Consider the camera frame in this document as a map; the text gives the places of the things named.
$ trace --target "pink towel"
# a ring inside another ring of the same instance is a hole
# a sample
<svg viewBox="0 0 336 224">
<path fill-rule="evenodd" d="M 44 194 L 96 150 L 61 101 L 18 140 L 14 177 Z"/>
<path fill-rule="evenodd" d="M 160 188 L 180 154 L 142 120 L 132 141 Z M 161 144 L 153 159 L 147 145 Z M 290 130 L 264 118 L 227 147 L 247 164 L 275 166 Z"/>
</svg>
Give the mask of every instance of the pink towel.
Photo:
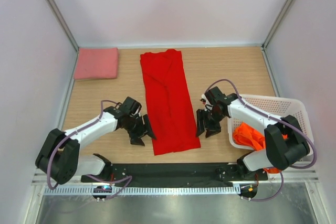
<svg viewBox="0 0 336 224">
<path fill-rule="evenodd" d="M 80 48 L 75 80 L 113 79 L 118 74 L 118 49 Z"/>
</svg>

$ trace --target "laundry basket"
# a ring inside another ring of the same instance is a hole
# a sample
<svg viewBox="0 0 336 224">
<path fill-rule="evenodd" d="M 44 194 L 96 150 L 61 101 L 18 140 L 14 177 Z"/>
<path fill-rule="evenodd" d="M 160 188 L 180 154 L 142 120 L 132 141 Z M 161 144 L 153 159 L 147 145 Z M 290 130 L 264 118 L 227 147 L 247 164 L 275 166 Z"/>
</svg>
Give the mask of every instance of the laundry basket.
<svg viewBox="0 0 336 224">
<path fill-rule="evenodd" d="M 287 116 L 293 115 L 301 126 L 302 131 L 312 142 L 314 142 L 313 134 L 309 123 L 308 114 L 302 102 L 295 99 L 281 97 L 266 97 L 263 95 L 241 94 L 248 103 L 275 115 Z M 229 133 L 229 141 L 236 148 L 253 150 L 249 146 L 239 145 L 233 139 L 234 130 L 241 125 L 242 121 L 236 118 L 229 118 L 227 121 L 227 130 Z"/>
</svg>

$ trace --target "orange fabric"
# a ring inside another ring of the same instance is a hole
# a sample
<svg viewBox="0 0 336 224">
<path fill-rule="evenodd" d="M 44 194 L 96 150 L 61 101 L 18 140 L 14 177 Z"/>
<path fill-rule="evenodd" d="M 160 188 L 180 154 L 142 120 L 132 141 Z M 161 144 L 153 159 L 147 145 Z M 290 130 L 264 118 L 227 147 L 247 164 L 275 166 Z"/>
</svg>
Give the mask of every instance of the orange fabric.
<svg viewBox="0 0 336 224">
<path fill-rule="evenodd" d="M 265 137 L 246 123 L 242 123 L 233 132 L 233 139 L 236 144 L 252 147 L 255 151 L 265 149 Z M 268 173 L 279 173 L 280 170 L 270 168 L 264 170 Z"/>
</svg>

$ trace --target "wooden tabletop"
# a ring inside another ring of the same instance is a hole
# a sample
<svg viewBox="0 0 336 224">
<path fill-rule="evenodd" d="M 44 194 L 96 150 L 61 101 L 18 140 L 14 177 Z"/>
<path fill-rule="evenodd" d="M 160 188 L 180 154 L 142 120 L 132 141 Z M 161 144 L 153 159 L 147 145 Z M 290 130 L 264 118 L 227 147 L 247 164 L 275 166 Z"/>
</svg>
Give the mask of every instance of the wooden tabletop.
<svg viewBox="0 0 336 224">
<path fill-rule="evenodd" d="M 214 81 L 230 79 L 241 94 L 274 95 L 274 90 L 259 47 L 237 48 L 182 48 L 184 71 L 193 109 L 203 108 L 201 94 Z M 140 67 L 140 54 L 165 49 L 119 50 L 118 77 L 113 80 L 75 81 L 64 130 L 94 118 L 100 112 L 100 100 L 122 102 L 130 96 L 142 104 L 146 113 L 145 89 Z M 219 83 L 222 92 L 230 94 L 232 87 Z M 235 162 L 246 153 L 231 146 L 228 140 L 227 120 L 221 122 L 222 132 L 205 139 L 200 137 L 201 148 L 185 152 L 154 156 L 151 139 L 143 138 L 146 146 L 131 145 L 125 130 L 119 129 L 94 141 L 81 151 L 99 153 L 112 163 L 203 163 Z"/>
</svg>

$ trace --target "gray floor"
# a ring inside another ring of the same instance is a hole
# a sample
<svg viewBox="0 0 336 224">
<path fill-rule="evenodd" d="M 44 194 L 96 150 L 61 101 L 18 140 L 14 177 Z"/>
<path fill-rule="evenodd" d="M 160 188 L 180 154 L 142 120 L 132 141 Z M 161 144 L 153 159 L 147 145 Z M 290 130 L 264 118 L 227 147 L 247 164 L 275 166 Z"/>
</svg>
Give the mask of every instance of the gray floor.
<svg viewBox="0 0 336 224">
<path fill-rule="evenodd" d="M 278 187 L 279 184 L 259 185 L 257 197 L 271 196 Z M 317 223 L 304 184 L 285 184 L 282 193 L 267 202 L 247 202 L 237 195 L 132 196 L 99 203 L 90 202 L 91 199 L 45 196 L 37 223 Z"/>
</svg>

